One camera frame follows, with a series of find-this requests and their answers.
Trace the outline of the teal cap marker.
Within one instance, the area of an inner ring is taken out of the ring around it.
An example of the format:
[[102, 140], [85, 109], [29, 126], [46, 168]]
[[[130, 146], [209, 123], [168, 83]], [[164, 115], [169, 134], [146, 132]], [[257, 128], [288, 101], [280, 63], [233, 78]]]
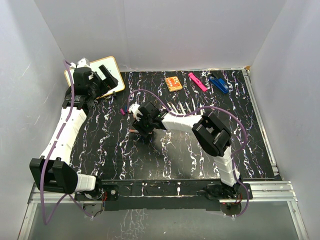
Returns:
[[185, 115], [186, 112], [185, 112], [185, 109], [184, 109], [182, 103], [181, 103], [180, 101], [179, 101], [178, 103], [179, 103], [179, 107], [180, 107], [180, 109], [181, 109], [181, 112]]

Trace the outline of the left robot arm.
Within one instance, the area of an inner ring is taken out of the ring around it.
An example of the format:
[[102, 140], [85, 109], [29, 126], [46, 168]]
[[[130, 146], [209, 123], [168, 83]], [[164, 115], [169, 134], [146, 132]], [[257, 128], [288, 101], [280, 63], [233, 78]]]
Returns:
[[70, 167], [74, 143], [94, 101], [118, 86], [118, 80], [104, 65], [100, 65], [99, 70], [103, 78], [88, 66], [76, 67], [73, 71], [73, 85], [65, 93], [54, 134], [40, 157], [32, 158], [29, 164], [40, 191], [86, 192], [93, 200], [103, 195], [104, 188], [96, 183], [96, 177], [76, 173]]

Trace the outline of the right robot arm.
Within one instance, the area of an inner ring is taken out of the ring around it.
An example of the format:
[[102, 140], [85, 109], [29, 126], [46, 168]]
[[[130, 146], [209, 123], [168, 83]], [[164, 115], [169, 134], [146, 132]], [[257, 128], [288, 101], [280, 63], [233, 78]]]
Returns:
[[230, 121], [192, 78], [201, 71], [123, 72], [125, 88], [99, 104], [98, 176], [102, 180], [220, 179], [241, 192]]

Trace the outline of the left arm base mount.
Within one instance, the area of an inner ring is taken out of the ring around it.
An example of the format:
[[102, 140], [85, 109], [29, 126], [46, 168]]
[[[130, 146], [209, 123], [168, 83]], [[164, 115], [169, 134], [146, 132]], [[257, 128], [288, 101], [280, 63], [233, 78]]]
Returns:
[[75, 193], [77, 201], [117, 201], [119, 198], [119, 186], [114, 182], [100, 181], [91, 191]]

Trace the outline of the salmon cap marker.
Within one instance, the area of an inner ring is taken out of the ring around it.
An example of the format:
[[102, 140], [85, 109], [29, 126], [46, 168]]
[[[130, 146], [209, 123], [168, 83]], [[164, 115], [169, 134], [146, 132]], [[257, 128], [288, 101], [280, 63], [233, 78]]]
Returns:
[[130, 133], [139, 133], [136, 129], [129, 129]]

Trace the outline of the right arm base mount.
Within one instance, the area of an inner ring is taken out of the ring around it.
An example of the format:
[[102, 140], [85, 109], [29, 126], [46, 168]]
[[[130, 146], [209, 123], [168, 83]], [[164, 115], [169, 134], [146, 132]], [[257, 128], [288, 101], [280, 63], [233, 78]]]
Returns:
[[228, 186], [224, 183], [207, 184], [203, 190], [204, 195], [209, 200], [236, 200], [242, 196], [243, 200], [253, 199], [251, 186], [247, 183], [244, 186], [235, 183], [234, 186]]

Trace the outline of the light blue cap marker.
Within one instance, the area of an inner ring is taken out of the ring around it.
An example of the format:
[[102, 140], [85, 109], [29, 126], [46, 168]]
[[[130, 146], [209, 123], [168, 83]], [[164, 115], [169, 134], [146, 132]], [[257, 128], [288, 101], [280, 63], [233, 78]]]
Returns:
[[186, 106], [186, 108], [187, 108], [187, 110], [188, 110], [188, 113], [191, 113], [192, 111], [191, 111], [191, 109], [190, 109], [190, 107], [189, 107], [189, 105], [188, 105], [187, 102], [185, 102], [185, 106]]

